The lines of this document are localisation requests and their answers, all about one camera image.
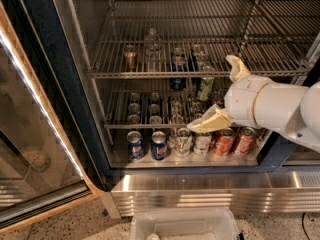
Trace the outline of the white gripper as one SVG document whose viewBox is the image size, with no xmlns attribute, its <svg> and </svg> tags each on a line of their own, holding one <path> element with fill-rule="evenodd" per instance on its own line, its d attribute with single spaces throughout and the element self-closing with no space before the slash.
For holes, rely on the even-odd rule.
<svg viewBox="0 0 320 240">
<path fill-rule="evenodd" d="M 227 55 L 231 65 L 230 80 L 233 82 L 224 97 L 225 109 L 212 105 L 199 119 L 193 120 L 187 128 L 195 133 L 208 133 L 230 127 L 233 122 L 258 128 L 254 106 L 258 94 L 272 82 L 270 78 L 250 75 L 243 61 L 235 55 Z"/>
</svg>

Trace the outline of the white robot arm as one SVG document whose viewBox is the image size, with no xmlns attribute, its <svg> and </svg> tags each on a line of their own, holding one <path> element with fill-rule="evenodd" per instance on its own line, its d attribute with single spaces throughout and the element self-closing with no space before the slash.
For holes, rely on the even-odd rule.
<svg viewBox="0 0 320 240">
<path fill-rule="evenodd" d="M 301 146 L 320 152 L 320 83 L 310 87 L 283 84 L 253 75 L 234 55 L 232 85 L 222 108 L 213 105 L 187 128 L 195 133 L 222 130 L 233 124 L 265 128 Z"/>
</svg>

